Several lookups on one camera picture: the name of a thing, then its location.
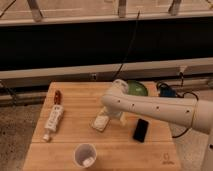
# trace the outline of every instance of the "floor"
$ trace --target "floor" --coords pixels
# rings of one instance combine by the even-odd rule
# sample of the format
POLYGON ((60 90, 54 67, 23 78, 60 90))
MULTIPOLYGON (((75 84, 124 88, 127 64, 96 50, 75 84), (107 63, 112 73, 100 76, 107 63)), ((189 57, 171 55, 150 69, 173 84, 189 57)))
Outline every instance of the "floor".
MULTIPOLYGON (((1 0, 0 11, 5 3, 1 0)), ((117 15, 119 0, 36 0, 44 18, 117 15)), ((167 13, 172 0, 127 0, 127 14, 167 13)), ((207 11, 206 0, 182 0, 180 11, 207 11)), ((31 19, 27 1, 16 0, 1 18, 2 20, 31 19)))
MULTIPOLYGON (((213 100, 213 90, 196 92, 213 100)), ((21 171, 42 105, 0 108, 0 171, 21 171)), ((170 125, 173 135, 183 128, 170 125)), ((190 130, 174 139, 183 171, 199 171, 208 136, 190 130)))

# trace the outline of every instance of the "small logo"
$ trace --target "small logo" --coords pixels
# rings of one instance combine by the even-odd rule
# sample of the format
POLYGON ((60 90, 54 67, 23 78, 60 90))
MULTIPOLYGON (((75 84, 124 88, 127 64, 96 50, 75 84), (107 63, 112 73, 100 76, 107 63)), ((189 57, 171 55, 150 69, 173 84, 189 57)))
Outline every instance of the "small logo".
POLYGON ((169 153, 164 153, 163 160, 162 164, 164 165, 174 165, 174 162, 170 160, 169 153))

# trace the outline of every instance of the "green ball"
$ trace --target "green ball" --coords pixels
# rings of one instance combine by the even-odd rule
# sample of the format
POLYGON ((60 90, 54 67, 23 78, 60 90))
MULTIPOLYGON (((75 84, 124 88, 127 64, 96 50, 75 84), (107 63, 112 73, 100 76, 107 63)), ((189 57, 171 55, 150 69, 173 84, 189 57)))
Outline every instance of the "green ball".
POLYGON ((127 81, 129 85, 129 95, 134 95, 134 96, 148 96, 148 90, 147 88, 141 84, 138 81, 134 80, 129 80, 127 81))

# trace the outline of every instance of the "speckled floor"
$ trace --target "speckled floor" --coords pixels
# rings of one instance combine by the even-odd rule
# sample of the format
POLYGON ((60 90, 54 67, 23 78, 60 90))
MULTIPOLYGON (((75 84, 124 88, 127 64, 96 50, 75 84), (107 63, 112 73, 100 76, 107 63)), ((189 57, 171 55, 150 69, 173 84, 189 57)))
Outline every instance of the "speckled floor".
MULTIPOLYGON (((196 92, 213 100, 213 90, 196 92)), ((0 171, 21 171, 42 105, 0 108, 0 171)), ((172 134, 183 128, 170 125, 172 134)), ((199 171, 208 136, 190 130, 174 139, 183 171, 199 171)))
POLYGON ((0 108, 0 171, 21 171, 42 105, 0 108))

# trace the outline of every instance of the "black smartphone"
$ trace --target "black smartphone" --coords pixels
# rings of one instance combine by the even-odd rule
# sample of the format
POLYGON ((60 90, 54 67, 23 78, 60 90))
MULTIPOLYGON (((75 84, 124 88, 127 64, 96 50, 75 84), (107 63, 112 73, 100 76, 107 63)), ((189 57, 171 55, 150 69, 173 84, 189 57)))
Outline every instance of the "black smartphone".
POLYGON ((133 139, 140 141, 140 142, 144 142, 148 125, 149 125, 149 122, 147 122, 143 119, 139 119, 135 132, 134 132, 134 135, 133 135, 133 139))

